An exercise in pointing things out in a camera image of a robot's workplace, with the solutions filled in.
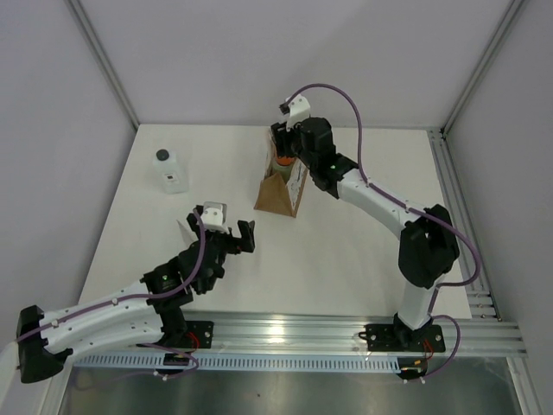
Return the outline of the orange bottle blue cap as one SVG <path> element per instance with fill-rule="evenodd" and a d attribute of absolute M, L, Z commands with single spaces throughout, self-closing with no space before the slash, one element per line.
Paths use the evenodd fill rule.
<path fill-rule="evenodd" d="M 295 162 L 294 157 L 287 157 L 287 156 L 277 156 L 276 157 L 276 164 L 283 167 L 289 167 L 290 165 L 293 165 Z"/>

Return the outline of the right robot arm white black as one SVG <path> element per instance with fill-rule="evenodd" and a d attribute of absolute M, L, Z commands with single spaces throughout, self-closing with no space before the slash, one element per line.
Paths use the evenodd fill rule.
<path fill-rule="evenodd" d="M 308 117 L 292 127 L 275 123 L 270 139 L 277 156 L 297 158 L 306 166 L 318 189 L 359 208 L 397 237 L 398 268 L 406 283 L 393 317 L 393 337 L 403 349 L 422 343 L 443 278 L 460 256 L 448 210 L 440 204 L 416 209 L 370 180 L 360 160 L 336 150 L 325 118 Z"/>

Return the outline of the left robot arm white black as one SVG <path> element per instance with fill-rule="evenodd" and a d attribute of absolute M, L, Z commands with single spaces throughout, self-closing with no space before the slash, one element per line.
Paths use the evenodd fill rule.
<path fill-rule="evenodd" d="M 229 255 L 255 250 L 252 221 L 226 225 L 222 208 L 198 206 L 187 217 L 196 241 L 133 284 L 99 300 L 56 311 L 21 310 L 16 329 L 24 384 L 54 377 L 68 362 L 116 348 L 158 348 L 171 354 L 210 348 L 211 322 L 189 321 L 182 306 L 211 291 Z"/>

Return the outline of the green bottle white cap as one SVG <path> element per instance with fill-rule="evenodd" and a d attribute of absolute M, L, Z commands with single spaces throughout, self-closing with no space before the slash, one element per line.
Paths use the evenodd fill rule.
<path fill-rule="evenodd" d="M 292 170 L 294 168 L 294 162 L 289 164 L 280 164 L 277 160 L 271 162 L 271 172 L 272 174 L 279 174 L 284 182 L 287 182 L 290 179 Z"/>

